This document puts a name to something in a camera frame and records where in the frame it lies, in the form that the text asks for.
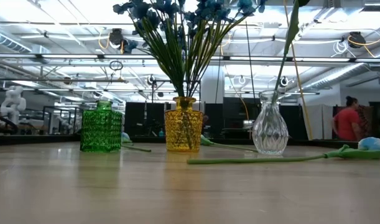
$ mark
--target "ceiling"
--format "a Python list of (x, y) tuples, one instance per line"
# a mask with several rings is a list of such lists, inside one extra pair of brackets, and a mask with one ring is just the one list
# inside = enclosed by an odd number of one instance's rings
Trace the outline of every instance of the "ceiling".
[[(114, 4), (122, 3), (120, 0), (43, 0), (38, 1), (40, 8), (30, 3), (31, 0), (0, 0), (0, 30), (10, 38), (26, 46), (42, 46), (50, 54), (119, 54), (119, 50), (103, 47), (107, 43), (108, 33), (112, 28), (122, 28), (125, 37), (139, 40), (140, 37), (131, 35), (133, 26), (127, 14), (117, 15), (112, 11)], [(364, 11), (362, 1), (354, 1), (354, 5), (343, 7), (323, 7), (327, 1), (312, 1), (306, 7), (300, 9), (299, 24), (301, 32), (294, 42), (296, 57), (369, 57), (365, 48), (352, 49), (339, 43), (342, 37), (347, 38), (350, 32), (360, 32), (367, 43), (380, 40), (380, 11)], [(196, 0), (187, 0), (186, 9), (193, 10)], [(253, 57), (282, 56), (284, 39), (287, 31), (284, 7), (281, 1), (270, 0), (267, 2), (263, 14), (257, 13), (246, 19), (248, 23), (248, 36), (245, 24), (237, 26), (223, 42), (223, 55), (241, 55), (247, 57), (250, 53)], [(369, 50), (380, 47), (380, 41), (369, 45)], [(0, 45), (0, 53), (16, 53)], [(96, 63), (94, 60), (64, 60), (50, 59), (49, 64), (40, 66), (26, 59), (3, 59), (12, 66), (19, 67), (25, 72), (16, 71), (27, 78), (39, 77), (47, 74), (47, 78), (72, 77), (76, 79), (117, 79), (122, 77), (128, 83), (97, 82), (91, 85), (81, 82), (73, 82), (71, 85), (63, 83), (53, 84), (56, 88), (87, 88), (114, 90), (150, 90), (147, 79), (153, 74), (157, 80), (167, 80), (166, 75), (156, 66), (155, 62), (143, 60), (121, 60), (124, 68), (114, 72), (108, 67), (111, 60), (103, 60)], [(69, 66), (69, 64), (81, 64), (81, 66)], [(329, 65), (303, 64), (298, 67), (301, 79), (309, 79), (329, 69)], [(224, 63), (221, 66), (224, 73), (225, 90), (251, 90), (251, 68), (249, 62), (238, 65)], [(274, 87), (279, 66), (269, 63), (255, 63), (252, 65), (255, 91), (271, 89)], [(296, 69), (292, 63), (284, 67), (283, 73), (290, 82), (296, 80)], [(355, 82), (364, 76), (357, 76), (344, 82)], [(358, 85), (358, 88), (375, 88), (371, 83)], [(167, 82), (159, 87), (159, 90), (174, 90)], [(166, 93), (163, 97), (154, 96), (160, 101), (171, 100), (175, 93)], [(74, 96), (84, 99), (91, 98), (90, 93), (77, 93)], [(112, 100), (120, 101), (144, 101), (151, 99), (151, 93), (134, 92), (110, 92), (108, 96)]]

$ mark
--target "table surface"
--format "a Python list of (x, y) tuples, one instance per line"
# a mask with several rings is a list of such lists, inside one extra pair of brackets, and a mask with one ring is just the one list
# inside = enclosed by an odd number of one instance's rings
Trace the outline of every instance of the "table surface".
[[(79, 151), (79, 142), (0, 146), (0, 223), (377, 223), (380, 160), (187, 165), (199, 154)], [(331, 151), (289, 146), (284, 157)]]

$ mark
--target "yellow glass vase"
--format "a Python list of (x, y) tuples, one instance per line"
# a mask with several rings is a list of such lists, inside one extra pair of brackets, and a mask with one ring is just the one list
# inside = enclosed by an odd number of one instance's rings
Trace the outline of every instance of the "yellow glass vase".
[(191, 97), (175, 97), (176, 109), (165, 112), (168, 151), (198, 152), (201, 143), (203, 113), (192, 110)]

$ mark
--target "textured glass vase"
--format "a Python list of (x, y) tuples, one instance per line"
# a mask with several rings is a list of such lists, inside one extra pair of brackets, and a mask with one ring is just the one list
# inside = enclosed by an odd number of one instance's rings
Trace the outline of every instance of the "textured glass vase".
[(111, 152), (121, 149), (122, 114), (111, 110), (110, 101), (98, 101), (96, 110), (84, 110), (80, 150)]
[(176, 109), (165, 112), (166, 148), (175, 152), (200, 150), (203, 113), (192, 110), (194, 98), (175, 97)]
[(262, 111), (253, 124), (253, 143), (258, 152), (280, 155), (287, 146), (287, 125), (279, 113), (278, 91), (263, 91), (259, 94)]

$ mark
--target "person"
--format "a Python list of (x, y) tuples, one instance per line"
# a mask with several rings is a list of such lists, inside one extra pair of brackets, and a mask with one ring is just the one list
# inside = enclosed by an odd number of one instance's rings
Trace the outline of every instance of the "person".
[(342, 140), (359, 141), (361, 140), (361, 130), (359, 128), (359, 116), (356, 111), (358, 108), (358, 100), (347, 96), (346, 106), (345, 109), (333, 117), (333, 131)]

